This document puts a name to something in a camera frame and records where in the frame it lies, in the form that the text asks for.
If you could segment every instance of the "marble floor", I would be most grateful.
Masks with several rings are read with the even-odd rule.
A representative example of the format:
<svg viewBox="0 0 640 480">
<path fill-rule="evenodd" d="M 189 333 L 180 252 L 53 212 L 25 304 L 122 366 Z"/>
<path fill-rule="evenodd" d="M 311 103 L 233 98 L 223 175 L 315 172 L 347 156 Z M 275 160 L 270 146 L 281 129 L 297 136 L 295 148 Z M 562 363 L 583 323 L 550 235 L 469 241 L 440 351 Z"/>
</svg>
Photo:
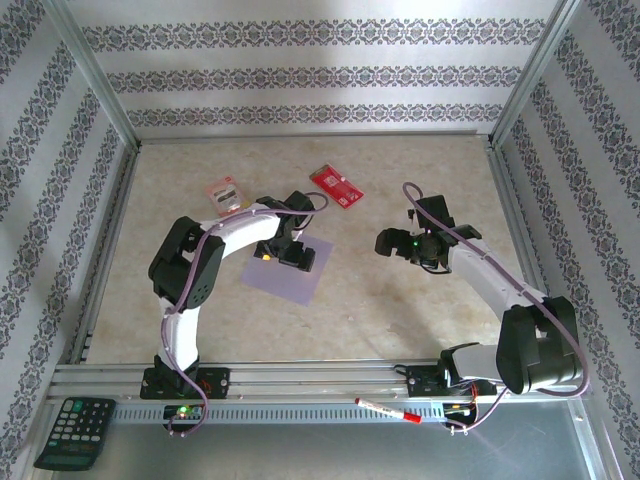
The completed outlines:
<svg viewBox="0 0 640 480">
<path fill-rule="evenodd" d="M 88 363 L 150 363 L 160 310 L 147 269 L 173 222 L 215 218 L 204 193 L 233 175 L 250 199 L 316 190 L 308 176 L 331 163 L 365 192 L 332 203 L 308 234 L 334 244 L 309 307 L 241 283 L 253 250 L 222 263 L 200 314 L 202 361 L 425 358 L 469 341 L 495 343 L 500 323 L 455 274 L 432 276 L 373 250 L 388 227 L 408 228 L 401 186 L 444 194 L 457 223 L 482 233 L 520 272 L 480 137 L 379 136 L 229 140 L 142 148 Z"/>
</svg>

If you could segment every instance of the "red card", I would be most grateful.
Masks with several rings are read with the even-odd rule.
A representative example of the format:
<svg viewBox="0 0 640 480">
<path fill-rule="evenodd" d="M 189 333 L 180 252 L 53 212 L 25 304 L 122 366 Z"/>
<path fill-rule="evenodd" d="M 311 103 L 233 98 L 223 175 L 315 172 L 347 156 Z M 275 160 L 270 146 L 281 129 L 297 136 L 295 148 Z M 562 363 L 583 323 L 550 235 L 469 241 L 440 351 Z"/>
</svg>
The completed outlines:
<svg viewBox="0 0 640 480">
<path fill-rule="evenodd" d="M 309 178 L 345 209 L 364 196 L 362 190 L 356 188 L 329 164 L 313 172 Z"/>
</svg>

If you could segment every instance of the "purple square sheet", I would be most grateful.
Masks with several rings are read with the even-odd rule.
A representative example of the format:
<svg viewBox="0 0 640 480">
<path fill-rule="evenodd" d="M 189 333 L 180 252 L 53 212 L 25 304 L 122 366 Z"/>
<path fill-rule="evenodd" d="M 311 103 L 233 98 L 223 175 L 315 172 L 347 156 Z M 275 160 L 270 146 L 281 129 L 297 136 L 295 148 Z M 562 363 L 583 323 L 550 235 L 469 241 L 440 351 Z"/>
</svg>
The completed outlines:
<svg viewBox="0 0 640 480">
<path fill-rule="evenodd" d="M 276 259 L 265 262 L 260 258 L 251 257 L 247 268 L 242 273 L 242 282 L 271 295 L 308 307 L 333 250 L 333 243 L 308 235 L 301 235 L 299 240 L 304 243 L 305 248 L 311 247 L 316 251 L 316 258 L 310 272 L 302 272 L 297 268 L 282 265 Z"/>
</svg>

